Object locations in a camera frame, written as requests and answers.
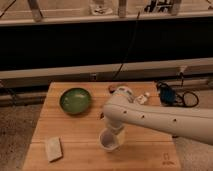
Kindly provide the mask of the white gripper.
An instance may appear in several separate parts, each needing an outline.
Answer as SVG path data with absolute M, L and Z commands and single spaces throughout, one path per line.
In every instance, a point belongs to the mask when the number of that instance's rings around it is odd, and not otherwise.
M 108 124 L 107 129 L 111 133 L 111 140 L 110 140 L 111 144 L 122 145 L 125 142 L 125 129 L 123 125 L 119 127 L 114 127 Z

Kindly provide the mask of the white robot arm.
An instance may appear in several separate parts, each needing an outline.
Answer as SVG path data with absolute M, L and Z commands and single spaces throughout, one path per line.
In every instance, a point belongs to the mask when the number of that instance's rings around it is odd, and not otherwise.
M 126 123 L 213 145 L 213 109 L 141 105 L 129 87 L 120 86 L 103 105 L 103 114 L 115 134 Z

